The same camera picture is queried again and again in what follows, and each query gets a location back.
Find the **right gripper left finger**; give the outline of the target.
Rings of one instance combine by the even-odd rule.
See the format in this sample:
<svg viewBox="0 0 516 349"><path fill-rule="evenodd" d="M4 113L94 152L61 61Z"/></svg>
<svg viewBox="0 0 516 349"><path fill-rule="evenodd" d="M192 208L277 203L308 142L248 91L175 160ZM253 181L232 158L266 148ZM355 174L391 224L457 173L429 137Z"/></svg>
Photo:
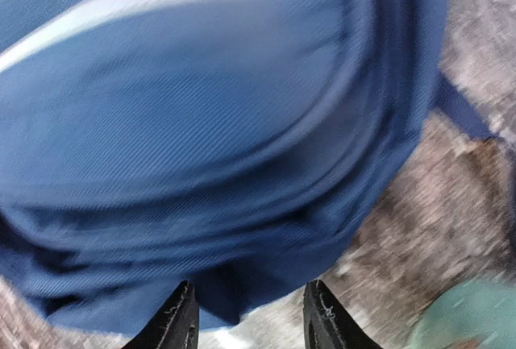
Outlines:
<svg viewBox="0 0 516 349"><path fill-rule="evenodd" d="M199 306L194 286L185 280L122 349L195 349L198 336Z"/></svg>

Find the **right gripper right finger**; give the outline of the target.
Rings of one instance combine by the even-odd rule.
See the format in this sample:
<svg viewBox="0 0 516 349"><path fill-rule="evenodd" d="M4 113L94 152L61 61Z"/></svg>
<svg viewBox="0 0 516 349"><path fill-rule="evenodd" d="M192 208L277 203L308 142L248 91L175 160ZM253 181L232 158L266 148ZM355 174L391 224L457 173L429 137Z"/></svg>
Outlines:
<svg viewBox="0 0 516 349"><path fill-rule="evenodd" d="M305 287L303 325L309 349L379 349L322 280Z"/></svg>

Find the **navy blue student backpack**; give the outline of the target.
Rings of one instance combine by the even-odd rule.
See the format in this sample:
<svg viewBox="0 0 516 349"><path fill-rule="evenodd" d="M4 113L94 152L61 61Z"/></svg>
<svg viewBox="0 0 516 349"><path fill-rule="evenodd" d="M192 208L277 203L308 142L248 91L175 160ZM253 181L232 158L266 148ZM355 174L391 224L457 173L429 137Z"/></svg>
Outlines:
<svg viewBox="0 0 516 349"><path fill-rule="evenodd" d="M447 0L1 0L1 274L50 323L201 326L320 276L440 107Z"/></svg>

